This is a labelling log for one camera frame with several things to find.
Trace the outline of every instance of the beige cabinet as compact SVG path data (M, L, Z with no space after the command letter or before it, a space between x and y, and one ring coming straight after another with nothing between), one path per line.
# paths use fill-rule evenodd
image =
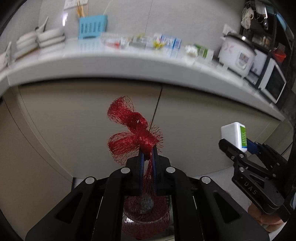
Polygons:
M278 125L265 143L288 160L292 148L293 133L294 128L292 124L288 119L285 119Z
M78 178L103 178L120 168L107 143L113 134L128 129L108 119L112 101L129 96L135 111L151 121L160 90L159 84L112 79L19 86L36 130L58 157L59 164Z
M247 137L263 142L279 121L253 108L204 92L164 86L154 124L164 136L162 155L188 176L233 165L220 151L221 126L246 126Z
M71 190L22 134L5 104L0 104L0 209L13 229L27 232Z

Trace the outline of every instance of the kitchen counter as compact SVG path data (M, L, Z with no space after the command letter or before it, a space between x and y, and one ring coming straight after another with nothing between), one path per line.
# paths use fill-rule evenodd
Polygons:
M100 39L68 39L39 49L0 73L0 95L12 86L73 77L115 77L188 87L246 104L283 121L284 116L246 80L217 63L184 54L134 47L115 49Z

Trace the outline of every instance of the red mesh bag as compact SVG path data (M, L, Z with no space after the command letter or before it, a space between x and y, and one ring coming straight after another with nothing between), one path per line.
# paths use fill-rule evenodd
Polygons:
M165 231L170 222L167 198L156 196L153 189L152 149L161 147L162 135L158 128L149 127L147 120L134 111L127 96L116 99L109 107L111 121L126 126L130 132L117 133L110 137L108 146L114 160L125 165L126 160L137 155L139 148L150 157L143 180L141 196L126 196L123 206L122 230L141 240Z

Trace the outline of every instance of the human hand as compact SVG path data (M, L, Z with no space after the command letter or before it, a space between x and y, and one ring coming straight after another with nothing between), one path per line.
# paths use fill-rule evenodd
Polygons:
M261 226L267 224L268 227L265 228L267 232L278 230L284 223L277 213L265 214L253 203L248 208L248 214L250 214Z

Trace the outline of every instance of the rice cooker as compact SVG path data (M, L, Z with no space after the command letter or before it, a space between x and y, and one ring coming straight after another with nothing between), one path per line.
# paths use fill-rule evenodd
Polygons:
M228 33L219 53L219 62L246 77L255 59L251 41L239 34Z

